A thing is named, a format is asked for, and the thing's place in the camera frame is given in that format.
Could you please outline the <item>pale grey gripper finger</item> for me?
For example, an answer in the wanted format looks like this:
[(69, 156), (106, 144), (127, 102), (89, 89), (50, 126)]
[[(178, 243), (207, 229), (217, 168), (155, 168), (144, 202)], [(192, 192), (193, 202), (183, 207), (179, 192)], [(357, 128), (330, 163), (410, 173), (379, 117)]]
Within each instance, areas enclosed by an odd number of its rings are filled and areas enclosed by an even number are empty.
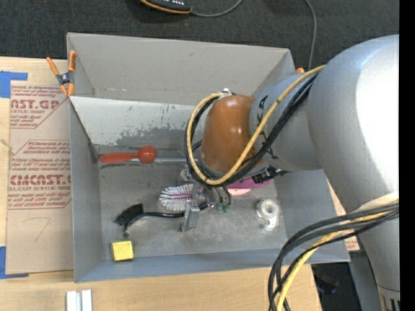
[(181, 232), (185, 232), (185, 231), (190, 230), (190, 228), (189, 228), (190, 219), (191, 219), (191, 208), (187, 207), (185, 212), (184, 212), (184, 221), (182, 222), (182, 224), (180, 226)]
[(200, 208), (197, 201), (191, 201), (189, 208), (189, 228), (193, 229), (197, 226)]

